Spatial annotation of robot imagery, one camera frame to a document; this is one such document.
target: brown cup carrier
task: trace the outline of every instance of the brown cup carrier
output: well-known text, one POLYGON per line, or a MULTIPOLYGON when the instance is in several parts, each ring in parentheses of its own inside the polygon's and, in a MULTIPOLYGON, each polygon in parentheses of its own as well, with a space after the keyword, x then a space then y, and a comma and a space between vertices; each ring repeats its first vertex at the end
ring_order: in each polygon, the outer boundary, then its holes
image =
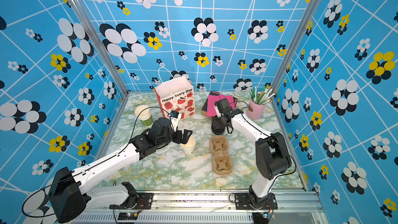
POLYGON ((234 168, 231 156, 227 153, 229 145, 228 139, 223 135, 210 138, 210 151, 214 155, 212 164, 213 171, 217 175, 229 175, 234 168))

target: gift bag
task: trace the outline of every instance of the gift bag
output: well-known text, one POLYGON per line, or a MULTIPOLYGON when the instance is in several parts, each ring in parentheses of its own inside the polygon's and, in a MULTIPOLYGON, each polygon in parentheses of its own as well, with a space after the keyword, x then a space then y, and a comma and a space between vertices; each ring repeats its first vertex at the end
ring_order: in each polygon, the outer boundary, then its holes
MULTIPOLYGON (((181 119, 194 115, 195 96, 193 94, 193 86, 188 79, 182 76, 163 82, 160 74, 159 79, 162 84, 155 87, 159 106, 167 110, 167 112, 174 110, 181 113, 181 119)), ((163 117, 167 118, 167 113, 163 109, 161 109, 163 117)))

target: wallpaper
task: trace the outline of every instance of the wallpaper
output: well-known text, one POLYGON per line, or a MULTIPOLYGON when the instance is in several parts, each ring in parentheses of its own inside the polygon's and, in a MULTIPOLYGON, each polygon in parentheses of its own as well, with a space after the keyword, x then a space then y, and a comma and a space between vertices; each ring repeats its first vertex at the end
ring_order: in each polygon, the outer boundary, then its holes
POLYGON ((310 0, 81 0, 131 91, 271 83, 310 0), (171 74, 160 67, 170 70, 171 74))
POLYGON ((275 99, 330 223, 397 223, 398 0, 322 0, 275 99))
MULTIPOLYGON (((0 0, 0 223, 55 172, 91 163, 122 94, 68 0, 0 0)), ((53 213, 46 191, 25 211, 53 213)))

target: pink napkin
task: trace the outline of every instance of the pink napkin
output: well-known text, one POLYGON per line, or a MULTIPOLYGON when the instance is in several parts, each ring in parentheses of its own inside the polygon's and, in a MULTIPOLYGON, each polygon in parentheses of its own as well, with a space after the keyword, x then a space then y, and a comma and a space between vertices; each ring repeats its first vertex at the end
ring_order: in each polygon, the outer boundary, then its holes
POLYGON ((234 104, 234 97, 232 95, 209 95, 207 98, 207 117, 214 117, 217 116, 216 109, 214 108, 214 103, 216 101, 222 100, 222 99, 227 99, 229 102, 229 105, 231 105, 232 109, 235 109, 235 104, 234 104))

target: pink container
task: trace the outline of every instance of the pink container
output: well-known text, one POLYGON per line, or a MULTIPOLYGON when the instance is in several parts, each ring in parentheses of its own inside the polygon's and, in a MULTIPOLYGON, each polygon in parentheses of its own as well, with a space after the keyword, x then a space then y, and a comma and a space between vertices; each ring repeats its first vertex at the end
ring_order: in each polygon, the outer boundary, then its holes
POLYGON ((257 105, 256 103, 252 102, 250 99, 249 107, 246 111, 247 117, 251 119, 259 119, 264 112, 267 104, 264 105, 257 105))

